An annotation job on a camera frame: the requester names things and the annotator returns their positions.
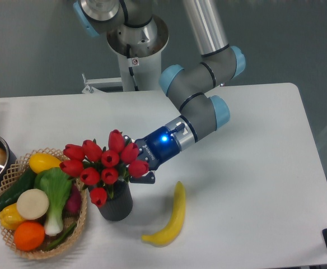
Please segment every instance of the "bok choy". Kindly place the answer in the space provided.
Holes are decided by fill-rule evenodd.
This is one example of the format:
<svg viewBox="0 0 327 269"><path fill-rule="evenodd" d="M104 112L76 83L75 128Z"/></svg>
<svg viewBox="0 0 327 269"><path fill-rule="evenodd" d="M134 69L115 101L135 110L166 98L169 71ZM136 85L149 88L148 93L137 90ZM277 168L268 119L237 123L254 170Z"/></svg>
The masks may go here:
<svg viewBox="0 0 327 269"><path fill-rule="evenodd" d="M54 167L38 174L35 180L35 188L45 192L49 199L44 224L47 235L55 236L63 230L62 213L72 187L69 177L59 167Z"/></svg>

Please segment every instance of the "blue light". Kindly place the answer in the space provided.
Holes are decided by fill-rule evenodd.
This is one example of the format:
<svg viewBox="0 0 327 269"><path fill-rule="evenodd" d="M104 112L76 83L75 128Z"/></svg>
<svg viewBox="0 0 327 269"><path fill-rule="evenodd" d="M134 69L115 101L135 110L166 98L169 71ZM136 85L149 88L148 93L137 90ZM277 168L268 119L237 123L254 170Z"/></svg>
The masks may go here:
<svg viewBox="0 0 327 269"><path fill-rule="evenodd" d="M161 141L166 142L169 138L167 136L161 136Z"/></svg>

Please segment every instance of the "orange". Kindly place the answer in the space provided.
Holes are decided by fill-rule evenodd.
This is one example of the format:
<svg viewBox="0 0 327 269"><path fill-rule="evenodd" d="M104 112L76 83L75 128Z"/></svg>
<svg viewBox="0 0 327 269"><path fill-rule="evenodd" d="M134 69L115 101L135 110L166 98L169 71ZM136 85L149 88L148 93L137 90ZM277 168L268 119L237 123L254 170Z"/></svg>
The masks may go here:
<svg viewBox="0 0 327 269"><path fill-rule="evenodd" d="M14 243L21 251L31 251L39 247L44 238L44 227L38 222L25 221L14 232Z"/></svg>

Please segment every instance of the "tulip bouquet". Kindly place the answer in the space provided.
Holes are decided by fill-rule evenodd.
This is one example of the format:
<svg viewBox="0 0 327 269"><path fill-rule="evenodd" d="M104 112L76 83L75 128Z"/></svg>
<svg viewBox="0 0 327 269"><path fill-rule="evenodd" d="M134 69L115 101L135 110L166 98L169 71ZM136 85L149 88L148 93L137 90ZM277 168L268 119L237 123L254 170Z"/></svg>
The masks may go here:
<svg viewBox="0 0 327 269"><path fill-rule="evenodd" d="M138 146L125 141L118 130L110 132L108 146L108 150L102 149L95 140L85 140L82 146L67 144L63 154L69 160L60 163L62 171L79 177L84 188L91 186L90 199L97 207L113 198L117 180L128 183L130 177L139 178L148 172L147 162L137 160Z"/></svg>

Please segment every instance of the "black vase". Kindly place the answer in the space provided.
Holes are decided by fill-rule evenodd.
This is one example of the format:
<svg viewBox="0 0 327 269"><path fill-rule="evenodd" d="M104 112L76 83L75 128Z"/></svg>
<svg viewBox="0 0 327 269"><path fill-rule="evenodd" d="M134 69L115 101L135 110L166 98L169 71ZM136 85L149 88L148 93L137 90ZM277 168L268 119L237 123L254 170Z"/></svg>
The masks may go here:
<svg viewBox="0 0 327 269"><path fill-rule="evenodd" d="M110 221L119 221L126 218L133 206L129 184L125 181L117 180L114 183L114 197L109 196L106 204L99 207L101 215Z"/></svg>

